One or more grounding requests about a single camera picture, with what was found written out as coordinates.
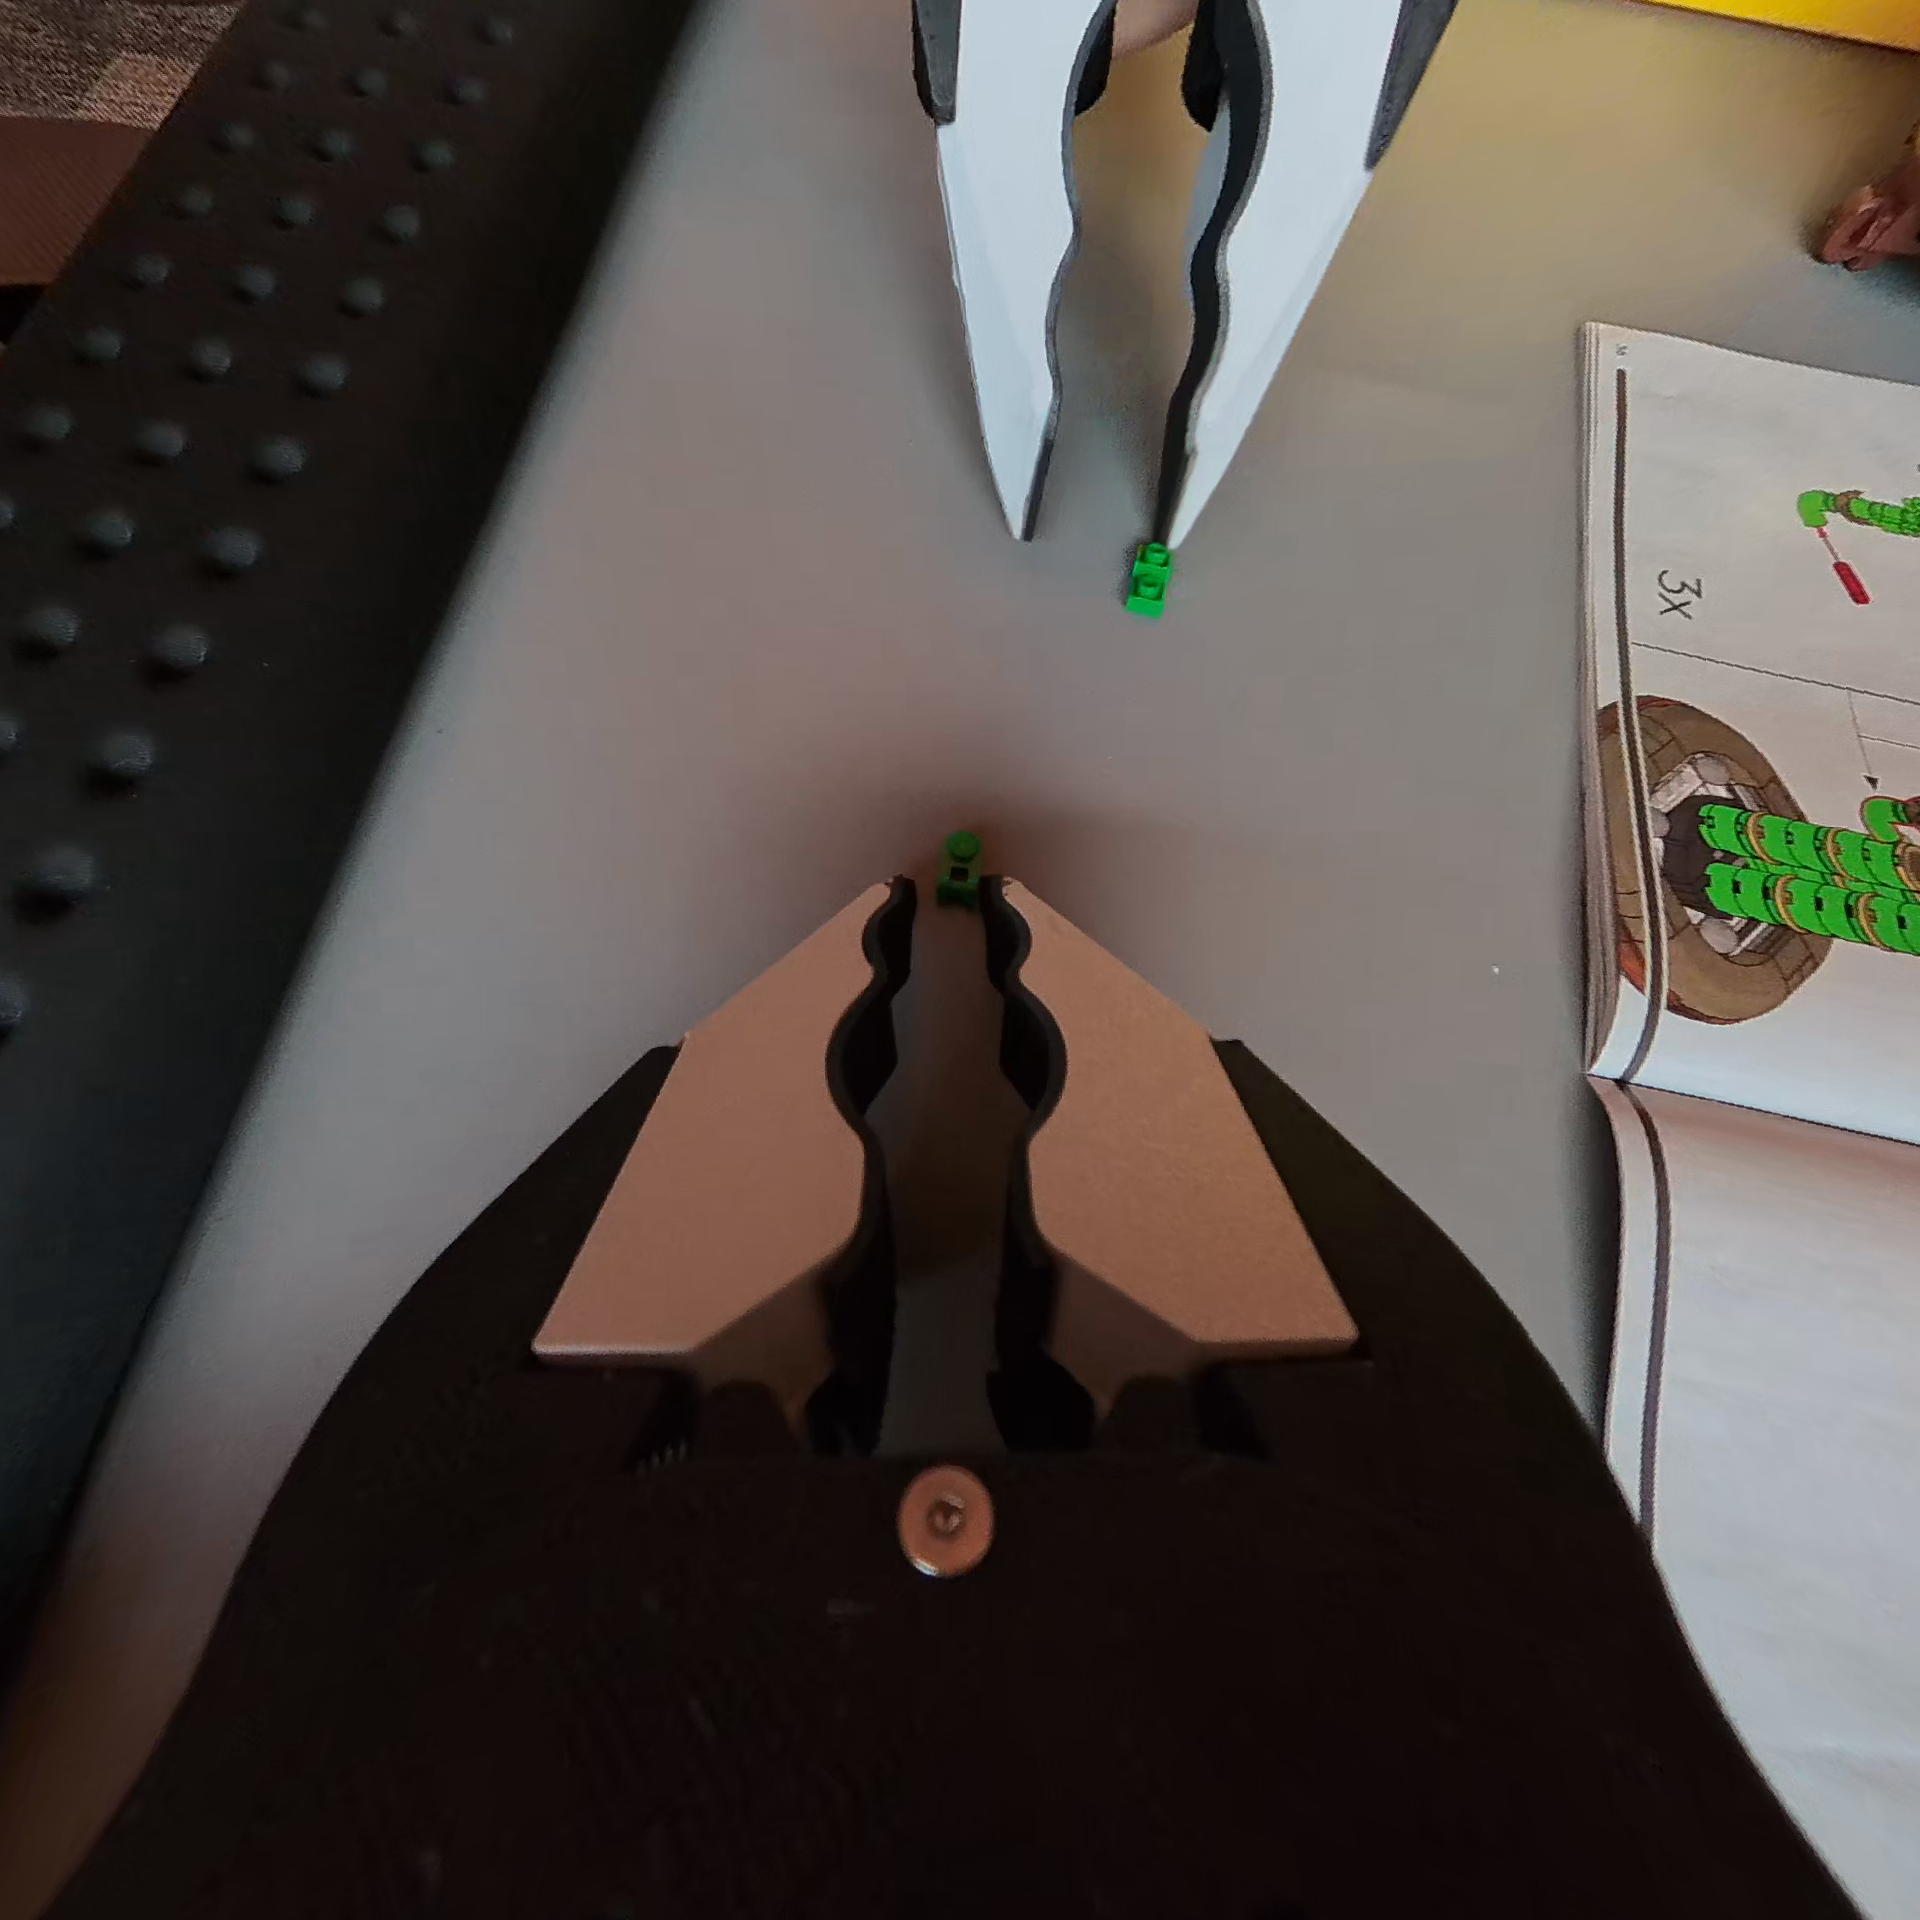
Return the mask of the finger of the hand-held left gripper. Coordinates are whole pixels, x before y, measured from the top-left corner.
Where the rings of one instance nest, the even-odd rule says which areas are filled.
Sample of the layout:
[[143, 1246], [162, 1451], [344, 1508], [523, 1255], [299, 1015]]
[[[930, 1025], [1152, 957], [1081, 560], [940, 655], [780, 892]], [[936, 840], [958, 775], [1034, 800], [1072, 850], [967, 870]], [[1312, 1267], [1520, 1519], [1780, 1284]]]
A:
[[936, 127], [953, 283], [989, 475], [1032, 538], [1060, 418], [1059, 312], [1078, 248], [1072, 127], [1112, 54], [1112, 4], [959, 4]]
[[1254, 421], [1405, 109], [1405, 4], [1201, 4], [1183, 97], [1209, 132], [1187, 212], [1191, 340], [1152, 535], [1180, 550]]

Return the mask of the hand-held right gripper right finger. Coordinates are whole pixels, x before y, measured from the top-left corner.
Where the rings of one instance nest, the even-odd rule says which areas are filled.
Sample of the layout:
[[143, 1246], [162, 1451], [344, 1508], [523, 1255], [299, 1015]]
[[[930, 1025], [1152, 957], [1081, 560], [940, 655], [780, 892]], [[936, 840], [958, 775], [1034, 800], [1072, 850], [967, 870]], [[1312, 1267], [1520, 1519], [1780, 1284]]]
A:
[[1358, 1328], [1210, 1037], [1011, 880], [978, 885], [1009, 1175], [989, 1409], [1078, 1451], [1137, 1381], [1341, 1360]]

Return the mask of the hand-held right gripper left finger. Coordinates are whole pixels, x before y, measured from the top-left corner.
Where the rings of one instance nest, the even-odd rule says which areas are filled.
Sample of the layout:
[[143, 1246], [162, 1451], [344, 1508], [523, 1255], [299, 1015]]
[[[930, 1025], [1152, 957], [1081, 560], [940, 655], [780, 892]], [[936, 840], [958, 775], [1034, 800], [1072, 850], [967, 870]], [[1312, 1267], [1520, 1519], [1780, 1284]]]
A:
[[536, 1354], [763, 1385], [820, 1452], [871, 1452], [898, 1267], [868, 1108], [898, 1065], [918, 885], [890, 880], [684, 1032]]

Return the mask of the lego instruction booklet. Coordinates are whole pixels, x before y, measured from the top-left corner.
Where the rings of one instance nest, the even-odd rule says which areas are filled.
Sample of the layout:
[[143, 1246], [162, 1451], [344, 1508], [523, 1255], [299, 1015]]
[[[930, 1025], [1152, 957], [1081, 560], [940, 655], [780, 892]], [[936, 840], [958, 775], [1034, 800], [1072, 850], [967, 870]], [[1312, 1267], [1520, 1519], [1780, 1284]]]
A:
[[1776, 1794], [1917, 1916], [1917, 389], [1580, 333], [1606, 1456]]

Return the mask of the yellow plastic tray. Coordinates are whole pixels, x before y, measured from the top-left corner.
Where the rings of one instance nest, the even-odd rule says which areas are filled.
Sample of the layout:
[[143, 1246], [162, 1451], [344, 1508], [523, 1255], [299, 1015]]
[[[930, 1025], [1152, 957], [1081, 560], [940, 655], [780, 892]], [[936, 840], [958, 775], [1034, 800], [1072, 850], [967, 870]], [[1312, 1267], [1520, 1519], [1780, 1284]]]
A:
[[1762, 4], [1762, 0], [1671, 0], [1671, 4], [1659, 4], [1666, 10], [1678, 10], [1678, 13], [1702, 13], [1702, 17], [1722, 17], [1722, 20], [1736, 20], [1736, 23], [1749, 23], [1749, 28], [1770, 28], [1770, 30], [1787, 30], [1787, 33], [1802, 33], [1802, 35], [1826, 35], [1826, 40], [1847, 40], [1847, 42], [1860, 42], [1860, 45], [1873, 45], [1873, 48], [1886, 48], [1886, 54], [1902, 54], [1914, 56], [1917, 54], [1917, 28], [1920, 28], [1920, 10], [1917, 4], [1908, 0], [1872, 0], [1872, 4], [1853, 4], [1853, 0], [1810, 0], [1810, 4]]

